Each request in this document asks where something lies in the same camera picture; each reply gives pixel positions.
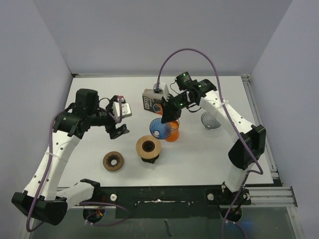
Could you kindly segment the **blue glass dripper cone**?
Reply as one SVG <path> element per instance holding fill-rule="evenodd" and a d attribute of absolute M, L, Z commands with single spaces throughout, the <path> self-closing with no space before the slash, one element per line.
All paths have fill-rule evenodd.
<path fill-rule="evenodd" d="M 151 135 L 159 140 L 167 139 L 171 135 L 171 126 L 169 123 L 162 123 L 161 118 L 151 121 L 149 130 Z"/>

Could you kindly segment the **light wooden ring holder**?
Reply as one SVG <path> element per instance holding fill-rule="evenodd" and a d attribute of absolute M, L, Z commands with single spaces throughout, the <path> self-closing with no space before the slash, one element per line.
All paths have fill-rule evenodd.
<path fill-rule="evenodd" d="M 136 143 L 136 152 L 143 159 L 154 159 L 161 152 L 161 142 L 151 135 L 142 136 Z"/>

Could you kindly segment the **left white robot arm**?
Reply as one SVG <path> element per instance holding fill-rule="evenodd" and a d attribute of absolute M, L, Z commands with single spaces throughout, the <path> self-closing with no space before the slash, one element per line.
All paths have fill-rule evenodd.
<path fill-rule="evenodd" d="M 127 126 L 116 125 L 123 118 L 132 115 L 130 105 L 124 96 L 114 95 L 105 108 L 100 107 L 98 92 L 92 89 L 79 89 L 75 101 L 58 113 L 49 128 L 49 145 L 37 171 L 22 192 L 14 193 L 11 202 L 30 220 L 42 224 L 59 224 L 67 211 L 88 202 L 91 205 L 102 203 L 102 190 L 99 182 L 82 179 L 74 186 L 58 191 L 63 171 L 74 149 L 91 127 L 103 126 L 110 139 L 129 133 Z"/>

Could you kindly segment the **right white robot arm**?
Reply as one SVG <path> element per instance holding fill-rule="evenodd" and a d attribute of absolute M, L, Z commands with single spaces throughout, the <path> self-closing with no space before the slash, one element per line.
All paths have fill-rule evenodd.
<path fill-rule="evenodd" d="M 228 152 L 231 161 L 230 171 L 224 181 L 225 189 L 222 198 L 232 204 L 240 197 L 239 189 L 245 183 L 252 167 L 257 166 L 257 174 L 263 170 L 258 163 L 265 151 L 266 129 L 262 125 L 255 126 L 242 117 L 226 101 L 217 87 L 208 79 L 201 81 L 191 79 L 188 72 L 184 72 L 175 79 L 180 94 L 173 96 L 167 85 L 157 82 L 154 87 L 156 93 L 162 93 L 162 123 L 177 120 L 182 109 L 193 104 L 211 113 L 232 138 L 234 144 Z"/>

